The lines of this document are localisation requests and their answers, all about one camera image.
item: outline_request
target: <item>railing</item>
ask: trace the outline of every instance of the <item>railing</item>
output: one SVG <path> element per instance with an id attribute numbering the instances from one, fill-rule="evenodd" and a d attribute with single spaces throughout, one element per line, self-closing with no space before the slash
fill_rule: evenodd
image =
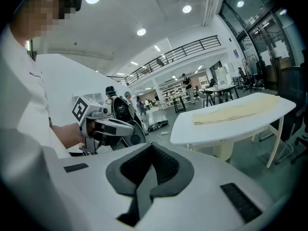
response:
<path id="1" fill-rule="evenodd" d="M 125 77 L 118 77 L 118 76 L 107 76 L 116 82 L 120 83 L 121 85 L 128 86 L 128 83 L 126 82 Z"/>
<path id="2" fill-rule="evenodd" d="M 202 38 L 194 42 L 182 45 L 176 49 L 168 51 L 167 53 L 162 54 L 160 57 L 157 57 L 150 62 L 146 63 L 142 67 L 138 68 L 136 71 L 132 72 L 125 77 L 126 84 L 129 85 L 136 80 L 148 75 L 149 73 L 173 63 L 183 57 L 187 57 L 192 54 L 196 54 L 201 51 L 208 50 L 213 47 L 220 46 L 220 41 L 217 38 L 217 35 L 210 36 L 207 38 Z"/>

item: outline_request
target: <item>pillar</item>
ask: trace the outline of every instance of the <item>pillar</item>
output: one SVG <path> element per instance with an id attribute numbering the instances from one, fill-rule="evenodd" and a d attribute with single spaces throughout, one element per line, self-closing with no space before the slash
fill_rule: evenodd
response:
<path id="1" fill-rule="evenodd" d="M 166 110 L 166 109 L 167 109 L 167 105 L 166 105 L 165 99 L 164 99 L 164 97 L 163 97 L 163 94 L 162 94 L 162 92 L 160 91 L 159 85 L 158 85 L 158 83 L 157 83 L 157 81 L 156 81 L 155 78 L 153 78 L 152 81 L 153 81 L 153 85 L 154 85 L 154 87 L 155 87 L 156 93 L 157 93 L 157 95 L 158 95 L 159 102 L 160 102 L 160 104 L 162 105 L 162 109 L 163 109 L 163 110 Z"/>

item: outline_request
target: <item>white table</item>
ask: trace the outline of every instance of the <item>white table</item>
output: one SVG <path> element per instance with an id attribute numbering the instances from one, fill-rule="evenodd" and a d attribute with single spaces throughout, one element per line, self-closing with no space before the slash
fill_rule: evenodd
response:
<path id="1" fill-rule="evenodd" d="M 237 106 L 249 103 L 254 99 L 264 97 L 265 93 L 254 93 L 231 102 L 221 103 L 211 107 L 182 113 L 174 123 L 170 142 L 176 145 L 186 145 L 187 149 L 192 147 L 214 147 L 215 156 L 222 160 L 228 160 L 233 151 L 234 142 L 252 137 L 269 129 L 276 135 L 276 141 L 267 167 L 270 167 L 276 154 L 282 132 L 283 117 L 295 108 L 295 103 L 280 98 L 279 103 L 270 111 L 257 115 L 244 117 L 232 121 L 219 122 L 207 125 L 194 125 L 193 115 L 211 113 L 224 107 Z M 279 119 L 279 128 L 276 130 L 270 125 Z"/>
<path id="2" fill-rule="evenodd" d="M 206 89 L 204 89 L 204 91 L 217 92 L 217 94 L 218 94 L 218 101 L 219 101 L 219 103 L 221 103 L 220 92 L 221 91 L 230 91 L 231 89 L 234 89 L 236 97 L 239 98 L 239 94 L 237 93 L 235 85 L 222 84 L 222 85 L 219 85 L 219 86 L 214 86 L 214 87 L 206 88 Z"/>

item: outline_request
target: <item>black hair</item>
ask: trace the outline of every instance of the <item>black hair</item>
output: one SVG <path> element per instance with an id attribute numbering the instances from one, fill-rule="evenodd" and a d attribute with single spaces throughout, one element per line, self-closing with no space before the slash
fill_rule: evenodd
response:
<path id="1" fill-rule="evenodd" d="M 112 97 L 112 96 L 115 96 L 115 94 L 116 94 L 116 91 L 113 86 L 106 87 L 106 95 L 109 95 Z"/>

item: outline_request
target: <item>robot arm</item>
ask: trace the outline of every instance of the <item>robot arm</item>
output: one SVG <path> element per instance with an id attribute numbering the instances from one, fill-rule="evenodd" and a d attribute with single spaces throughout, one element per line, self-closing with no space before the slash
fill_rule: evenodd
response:
<path id="1" fill-rule="evenodd" d="M 100 133 L 107 136 L 128 136 L 134 133 L 134 127 L 126 122 L 109 118 L 106 107 L 101 106 L 93 99 L 80 96 L 76 101 L 73 111 L 77 119 L 80 133 L 85 137 L 85 147 L 81 150 L 94 153 L 96 150 L 94 135 Z M 88 129 L 94 122 L 94 130 Z"/>

